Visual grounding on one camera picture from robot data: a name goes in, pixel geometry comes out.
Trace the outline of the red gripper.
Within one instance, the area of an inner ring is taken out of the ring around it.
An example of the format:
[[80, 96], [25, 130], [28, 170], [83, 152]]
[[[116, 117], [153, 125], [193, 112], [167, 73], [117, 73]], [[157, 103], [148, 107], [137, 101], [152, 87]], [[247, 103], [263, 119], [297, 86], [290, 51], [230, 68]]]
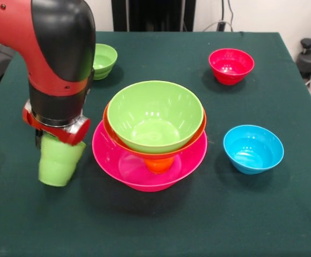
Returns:
[[90, 127], [90, 120], [80, 114], [67, 125], [46, 124], [42, 116], [38, 116], [32, 110], [30, 100], [24, 105], [23, 120], [35, 129], [35, 146], [41, 149], [41, 140], [45, 133], [55, 136], [59, 141], [69, 145], [77, 145], [86, 136]]

